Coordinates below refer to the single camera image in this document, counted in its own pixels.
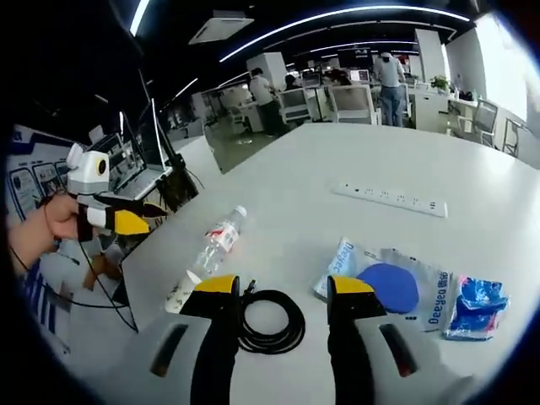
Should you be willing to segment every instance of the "black cable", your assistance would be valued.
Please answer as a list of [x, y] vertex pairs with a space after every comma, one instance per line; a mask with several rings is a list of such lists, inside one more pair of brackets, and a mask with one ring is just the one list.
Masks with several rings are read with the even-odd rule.
[[201, 181], [201, 179], [199, 179], [197, 177], [197, 175], [195, 173], [193, 173], [191, 170], [187, 169], [187, 172], [190, 173], [193, 177], [195, 177], [197, 179], [197, 181], [199, 182], [199, 184], [201, 185], [202, 189], [205, 189], [206, 187], [203, 185], [203, 182]]
[[[304, 314], [288, 295], [274, 289], [266, 289], [253, 293], [255, 281], [251, 281], [249, 287], [240, 298], [240, 347], [246, 352], [260, 354], [283, 354], [296, 348], [304, 339], [305, 319]], [[267, 335], [257, 332], [247, 323], [246, 308], [257, 301], [270, 301], [281, 306], [287, 313], [289, 323], [280, 332]]]
[[[17, 258], [17, 260], [19, 261], [20, 265], [23, 267], [23, 269], [26, 271], [26, 273], [28, 273], [30, 270], [26, 267], [26, 265], [23, 263], [23, 261], [21, 260], [21, 258], [19, 257], [19, 255], [17, 254], [17, 252], [15, 251], [15, 249], [10, 246], [9, 247], [11, 249], [11, 252], [13, 253], [13, 255]], [[45, 283], [42, 283], [41, 286], [43, 289], [46, 289], [48, 290], [50, 293], [53, 293], [56, 297], [58, 297], [60, 300], [63, 300], [63, 301], [66, 301], [66, 302], [69, 302], [70, 304], [73, 304], [73, 305], [77, 305], [77, 306], [84, 306], [84, 307], [87, 307], [87, 308], [101, 308], [101, 309], [107, 309], [107, 310], [112, 310], [114, 308], [125, 308], [127, 307], [127, 305], [123, 305], [123, 306], [109, 306], [109, 305], [91, 305], [91, 304], [83, 304], [82, 302], [77, 302], [77, 301], [73, 301], [73, 300], [70, 300], [68, 297], [64, 297], [63, 295], [60, 295], [59, 293], [57, 293], [54, 289], [52, 289], [51, 286], [45, 284]]]
[[105, 286], [103, 285], [103, 283], [101, 282], [100, 278], [98, 277], [98, 273], [95, 272], [94, 270], [94, 266], [92, 266], [92, 263], [90, 262], [90, 259], [88, 258], [88, 255], [86, 254], [86, 251], [84, 250], [83, 248], [83, 244], [81, 243], [81, 241], [79, 240], [78, 241], [78, 245], [80, 246], [81, 248], [81, 251], [83, 251], [83, 254], [84, 254], [84, 257], [86, 257], [86, 262], [88, 262], [88, 265], [90, 267], [90, 271], [94, 274], [95, 276], [95, 281], [98, 282], [98, 284], [100, 285], [101, 289], [103, 290], [104, 294], [106, 295], [107, 299], [110, 301], [113, 309], [116, 311], [116, 313], [118, 314], [118, 316], [120, 317], [120, 319], [122, 319], [122, 321], [129, 326], [130, 329], [132, 329], [134, 332], [137, 332], [138, 333], [138, 329], [137, 327], [135, 326], [132, 326], [132, 324], [130, 324], [128, 321], [126, 321], [126, 318], [124, 318], [122, 316], [122, 314], [120, 313], [120, 311], [118, 310], [118, 307], [115, 305], [114, 301], [112, 300], [111, 296], [109, 295], [109, 293], [107, 293], [107, 290], [105, 289]]

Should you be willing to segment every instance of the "black ceiling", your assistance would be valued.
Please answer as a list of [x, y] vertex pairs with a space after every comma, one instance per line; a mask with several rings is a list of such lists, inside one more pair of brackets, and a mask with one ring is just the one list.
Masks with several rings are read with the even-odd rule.
[[[16, 120], [76, 138], [119, 108], [136, 116], [144, 104], [140, 68], [150, 94], [163, 105], [198, 78], [182, 96], [211, 89], [246, 70], [246, 59], [265, 51], [281, 51], [286, 62], [294, 55], [323, 46], [372, 40], [413, 41], [414, 29], [432, 25], [443, 41], [468, 30], [467, 23], [444, 15], [402, 10], [346, 13], [317, 19], [272, 35], [227, 61], [219, 59], [246, 42], [283, 25], [313, 15], [385, 2], [296, 0], [284, 4], [260, 0], [150, 0], [135, 39], [129, 34], [138, 0], [51, 0], [23, 7], [24, 35], [17, 36], [13, 73], [16, 78]], [[474, 0], [431, 0], [408, 5], [447, 10], [469, 18], [485, 11]], [[189, 46], [188, 42], [212, 10], [243, 11], [254, 23], [228, 40]], [[355, 24], [366, 21], [413, 21], [414, 24]], [[327, 29], [307, 35], [312, 30]], [[396, 49], [409, 49], [399, 46]], [[95, 98], [98, 94], [109, 104]]]

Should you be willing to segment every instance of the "plastic water bottle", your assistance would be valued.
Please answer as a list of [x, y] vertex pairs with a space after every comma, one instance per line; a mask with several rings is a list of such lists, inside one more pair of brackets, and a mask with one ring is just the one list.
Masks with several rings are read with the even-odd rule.
[[195, 262], [167, 296], [165, 309], [168, 312], [179, 313], [195, 286], [218, 271], [219, 265], [238, 240], [240, 225], [246, 215], [246, 209], [239, 205], [206, 233]]

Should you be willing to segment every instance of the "poster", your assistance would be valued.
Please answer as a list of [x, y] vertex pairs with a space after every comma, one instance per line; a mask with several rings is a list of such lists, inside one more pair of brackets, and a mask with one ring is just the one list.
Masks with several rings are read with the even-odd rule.
[[60, 177], [58, 177], [57, 170], [52, 163], [35, 165], [32, 170], [34, 171], [36, 180], [40, 184], [41, 194], [43, 196], [51, 196], [64, 188]]
[[56, 162], [54, 167], [57, 169], [58, 177], [60, 177], [60, 181], [64, 185], [64, 188], [68, 189], [68, 164], [66, 162]]
[[41, 201], [41, 193], [30, 170], [23, 168], [9, 173], [9, 188], [13, 195], [15, 207], [22, 219], [37, 209]]

